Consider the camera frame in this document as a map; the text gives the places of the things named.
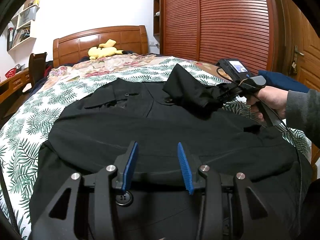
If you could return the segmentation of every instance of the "wooden chair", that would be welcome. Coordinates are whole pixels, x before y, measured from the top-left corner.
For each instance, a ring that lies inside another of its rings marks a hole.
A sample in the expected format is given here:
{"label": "wooden chair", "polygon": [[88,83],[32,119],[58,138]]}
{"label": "wooden chair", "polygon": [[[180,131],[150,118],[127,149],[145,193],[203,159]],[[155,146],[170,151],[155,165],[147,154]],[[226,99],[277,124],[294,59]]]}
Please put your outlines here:
{"label": "wooden chair", "polygon": [[34,54],[32,53],[29,58],[29,78],[31,86],[43,78],[45,72],[45,59],[47,53]]}

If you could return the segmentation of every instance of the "human hand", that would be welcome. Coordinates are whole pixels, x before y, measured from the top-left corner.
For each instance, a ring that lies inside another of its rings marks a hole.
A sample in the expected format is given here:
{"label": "human hand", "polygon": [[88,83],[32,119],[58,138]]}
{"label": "human hand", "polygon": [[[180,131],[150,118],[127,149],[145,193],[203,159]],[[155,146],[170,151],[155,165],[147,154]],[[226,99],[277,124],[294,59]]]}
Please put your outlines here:
{"label": "human hand", "polygon": [[259,112],[255,105],[259,100],[263,101],[267,106],[274,109],[281,119],[285,118],[285,107],[287,104],[288,92],[275,87],[266,86],[260,89],[254,96],[247,97],[247,105],[251,106],[250,111],[255,113],[255,116],[261,121],[264,121],[263,115]]}

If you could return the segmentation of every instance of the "person's arm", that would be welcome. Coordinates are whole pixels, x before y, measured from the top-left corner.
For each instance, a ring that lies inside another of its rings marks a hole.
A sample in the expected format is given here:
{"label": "person's arm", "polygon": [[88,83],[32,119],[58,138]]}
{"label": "person's arm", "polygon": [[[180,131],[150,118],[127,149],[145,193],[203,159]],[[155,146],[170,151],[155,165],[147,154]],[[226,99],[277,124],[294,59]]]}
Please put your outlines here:
{"label": "person's arm", "polygon": [[[256,93],[256,97],[275,109],[281,118],[286,118],[288,127],[302,130],[305,135],[320,148],[320,93],[310,90],[308,93],[285,91],[274,87],[265,87]],[[251,111],[263,121],[263,115],[254,105],[255,97],[247,100]]]}

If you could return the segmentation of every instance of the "blue gripper pad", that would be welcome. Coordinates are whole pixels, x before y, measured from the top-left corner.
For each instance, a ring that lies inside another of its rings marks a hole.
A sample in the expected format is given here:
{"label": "blue gripper pad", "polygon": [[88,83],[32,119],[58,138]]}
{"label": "blue gripper pad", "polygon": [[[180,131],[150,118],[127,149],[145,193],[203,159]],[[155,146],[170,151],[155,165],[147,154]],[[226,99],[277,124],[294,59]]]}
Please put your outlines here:
{"label": "blue gripper pad", "polygon": [[189,194],[192,195],[195,190],[192,184],[192,172],[181,143],[178,143],[178,159],[180,163],[184,185],[186,186],[186,189],[189,191]]}
{"label": "blue gripper pad", "polygon": [[121,188],[123,192],[126,192],[128,189],[130,189],[132,176],[138,159],[138,151],[138,143],[135,142],[123,173],[123,184]]}

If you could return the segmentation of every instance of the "louvered wardrobe door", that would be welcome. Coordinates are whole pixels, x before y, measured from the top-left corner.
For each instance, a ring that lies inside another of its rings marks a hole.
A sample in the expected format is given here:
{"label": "louvered wardrobe door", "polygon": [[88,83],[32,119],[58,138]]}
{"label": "louvered wardrobe door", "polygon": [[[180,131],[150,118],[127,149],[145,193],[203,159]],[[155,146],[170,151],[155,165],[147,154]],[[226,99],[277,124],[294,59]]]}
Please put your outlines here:
{"label": "louvered wardrobe door", "polygon": [[196,59],[197,0],[165,0],[164,54]]}
{"label": "louvered wardrobe door", "polygon": [[200,0],[200,61],[239,58],[253,72],[266,69],[269,20],[266,0]]}

